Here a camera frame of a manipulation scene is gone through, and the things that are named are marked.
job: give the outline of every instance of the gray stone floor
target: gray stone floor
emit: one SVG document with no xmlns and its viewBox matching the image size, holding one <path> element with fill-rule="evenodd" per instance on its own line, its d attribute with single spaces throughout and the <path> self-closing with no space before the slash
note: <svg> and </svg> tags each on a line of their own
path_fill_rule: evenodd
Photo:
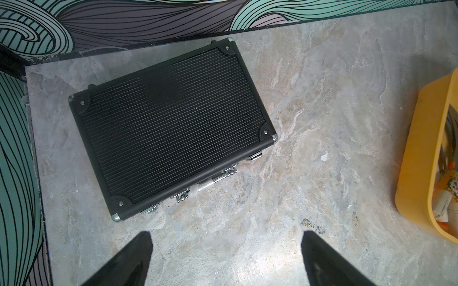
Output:
<svg viewBox="0 0 458 286">
<path fill-rule="evenodd" d="M 394 205 L 416 96 L 458 66 L 455 4 L 232 37 L 278 143 L 197 197 L 120 223 L 110 219 L 67 98 L 210 39 L 27 67 L 54 284 L 82 284 L 148 230 L 147 285 L 307 285 L 306 229 L 378 285 L 457 284 L 458 246 Z"/>
</svg>

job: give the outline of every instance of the metal corner cap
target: metal corner cap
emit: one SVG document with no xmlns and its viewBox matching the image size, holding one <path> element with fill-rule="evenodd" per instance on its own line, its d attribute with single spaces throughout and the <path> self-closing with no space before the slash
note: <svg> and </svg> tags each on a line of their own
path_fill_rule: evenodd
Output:
<svg viewBox="0 0 458 286">
<path fill-rule="evenodd" d="M 115 222 L 121 221 L 121 218 L 119 217 L 118 213 L 115 213 L 114 215 L 112 215 L 111 219 Z"/>
</svg>

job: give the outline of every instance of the wall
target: wall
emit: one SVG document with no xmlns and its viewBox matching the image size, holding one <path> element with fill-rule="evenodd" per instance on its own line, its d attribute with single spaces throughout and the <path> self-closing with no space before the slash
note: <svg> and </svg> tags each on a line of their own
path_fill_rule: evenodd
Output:
<svg viewBox="0 0 458 286">
<path fill-rule="evenodd" d="M 47 285 L 38 182 L 25 84 L 0 72 L 0 285 Z"/>
<path fill-rule="evenodd" d="M 31 59 L 100 47 L 133 48 L 441 1 L 0 0 L 0 43 Z"/>
</svg>

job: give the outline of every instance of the yellow plastic container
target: yellow plastic container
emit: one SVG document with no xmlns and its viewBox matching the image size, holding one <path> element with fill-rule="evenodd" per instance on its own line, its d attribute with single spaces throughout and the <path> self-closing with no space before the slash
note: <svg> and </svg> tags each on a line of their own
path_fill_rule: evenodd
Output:
<svg viewBox="0 0 458 286">
<path fill-rule="evenodd" d="M 425 86 L 418 95 L 395 202 L 401 215 L 423 229 L 455 243 L 432 214 L 431 200 L 448 105 L 458 110 L 458 68 Z"/>
</svg>

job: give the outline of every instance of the swirl pattern wallpaper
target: swirl pattern wallpaper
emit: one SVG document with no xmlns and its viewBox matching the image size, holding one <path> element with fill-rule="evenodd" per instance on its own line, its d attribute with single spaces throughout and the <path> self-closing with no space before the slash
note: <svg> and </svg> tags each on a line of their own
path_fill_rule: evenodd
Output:
<svg viewBox="0 0 458 286">
<path fill-rule="evenodd" d="M 0 285 L 48 285 L 24 82 L 0 72 Z"/>
<path fill-rule="evenodd" d="M 0 0 L 0 42 L 36 58 L 134 48 L 444 0 Z"/>
</svg>

